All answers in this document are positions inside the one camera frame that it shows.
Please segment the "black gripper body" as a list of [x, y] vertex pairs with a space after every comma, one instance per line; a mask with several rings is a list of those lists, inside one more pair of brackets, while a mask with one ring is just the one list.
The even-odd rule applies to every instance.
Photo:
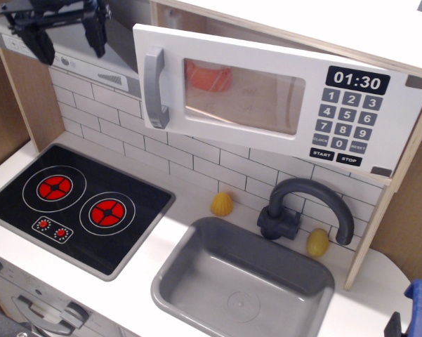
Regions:
[[106, 1], [9, 1], [0, 4], [12, 32], [46, 30], [92, 22], [99, 28], [111, 18]]

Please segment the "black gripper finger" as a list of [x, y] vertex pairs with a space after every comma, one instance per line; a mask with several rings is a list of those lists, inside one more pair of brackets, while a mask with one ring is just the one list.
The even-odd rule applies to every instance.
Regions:
[[105, 23], [98, 18], [86, 18], [83, 20], [83, 26], [90, 47], [95, 51], [98, 58], [103, 57], [107, 42]]
[[52, 65], [55, 49], [48, 34], [37, 26], [31, 25], [20, 29], [20, 38], [31, 52], [45, 65]]

